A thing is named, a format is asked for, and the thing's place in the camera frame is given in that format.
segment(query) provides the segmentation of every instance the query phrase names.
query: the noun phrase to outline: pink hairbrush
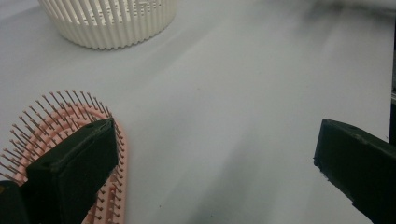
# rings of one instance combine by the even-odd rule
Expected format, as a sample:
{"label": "pink hairbrush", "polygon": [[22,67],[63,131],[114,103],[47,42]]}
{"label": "pink hairbrush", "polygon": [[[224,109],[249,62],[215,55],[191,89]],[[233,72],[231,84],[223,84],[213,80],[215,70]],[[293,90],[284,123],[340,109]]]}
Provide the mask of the pink hairbrush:
{"label": "pink hairbrush", "polygon": [[[123,224],[128,150],[121,126],[114,121],[107,106],[89,92],[56,91],[42,98],[35,101],[35,108],[29,106],[29,111],[23,111],[20,125],[12,125],[15,138],[10,143],[14,148],[5,148],[1,155],[5,160],[0,162],[8,171],[0,175],[19,186],[21,204],[27,210],[26,223],[59,220],[65,224]],[[7,196],[5,185],[2,187],[0,182],[1,223],[1,209],[9,206],[2,201],[2,196]],[[97,191],[95,202],[89,197],[93,189]],[[31,191],[39,195],[40,200],[32,199]],[[46,197],[49,201],[40,203]],[[89,204],[89,211],[87,205],[79,208],[78,202]],[[35,207],[41,204],[50,210],[54,207],[51,203],[58,203],[60,207],[54,212],[56,216],[36,213]],[[85,215],[76,215],[81,210]]]}

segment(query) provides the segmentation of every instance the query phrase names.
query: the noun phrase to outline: hairbrush bristle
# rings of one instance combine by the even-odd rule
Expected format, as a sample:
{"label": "hairbrush bristle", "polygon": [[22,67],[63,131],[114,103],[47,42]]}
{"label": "hairbrush bristle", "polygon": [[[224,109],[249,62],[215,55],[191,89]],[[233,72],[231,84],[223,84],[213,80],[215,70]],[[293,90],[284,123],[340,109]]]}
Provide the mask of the hairbrush bristle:
{"label": "hairbrush bristle", "polygon": [[[40,158],[70,134],[84,125],[99,119],[113,118],[108,107],[98,101],[89,92],[68,90],[50,92],[36,100],[36,106],[29,105],[28,110],[19,116],[21,124],[12,124],[10,132],[14,139],[10,143],[14,148],[5,148],[4,162],[0,162],[7,173],[3,177],[22,185],[27,181],[26,167]],[[119,164],[107,182],[98,191],[95,205],[83,220],[84,224],[124,223],[127,185],[127,146],[125,134],[115,123]]]}

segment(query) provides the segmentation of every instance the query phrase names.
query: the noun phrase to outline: white plastic basket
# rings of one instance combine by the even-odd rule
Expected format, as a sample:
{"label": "white plastic basket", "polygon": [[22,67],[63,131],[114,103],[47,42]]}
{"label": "white plastic basket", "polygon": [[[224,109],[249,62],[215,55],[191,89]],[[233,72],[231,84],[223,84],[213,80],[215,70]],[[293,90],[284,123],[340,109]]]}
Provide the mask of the white plastic basket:
{"label": "white plastic basket", "polygon": [[149,39],[175,17],[177,0],[38,0],[66,39],[117,49]]}

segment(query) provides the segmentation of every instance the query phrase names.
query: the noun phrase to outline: hairbrush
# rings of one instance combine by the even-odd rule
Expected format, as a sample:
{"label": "hairbrush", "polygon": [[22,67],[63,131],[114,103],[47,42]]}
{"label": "hairbrush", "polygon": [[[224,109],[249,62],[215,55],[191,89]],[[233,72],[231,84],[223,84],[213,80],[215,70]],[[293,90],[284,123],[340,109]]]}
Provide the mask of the hairbrush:
{"label": "hairbrush", "polygon": [[0,175],[10,181],[0,182],[0,223],[13,207],[26,222],[12,223],[123,224],[127,142],[107,106],[83,91],[35,103],[12,125],[13,148],[1,155]]}

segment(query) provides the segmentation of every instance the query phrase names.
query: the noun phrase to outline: white table surface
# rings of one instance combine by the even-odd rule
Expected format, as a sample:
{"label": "white table surface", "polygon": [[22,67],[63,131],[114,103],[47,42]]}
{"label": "white table surface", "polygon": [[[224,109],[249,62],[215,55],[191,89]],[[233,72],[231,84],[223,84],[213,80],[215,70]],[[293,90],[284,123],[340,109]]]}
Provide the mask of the white table surface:
{"label": "white table surface", "polygon": [[324,118],[387,140],[394,18],[314,2],[182,0],[150,41],[101,51],[1,0],[1,146],[42,93],[90,91],[128,135],[126,223],[371,223],[313,156]]}

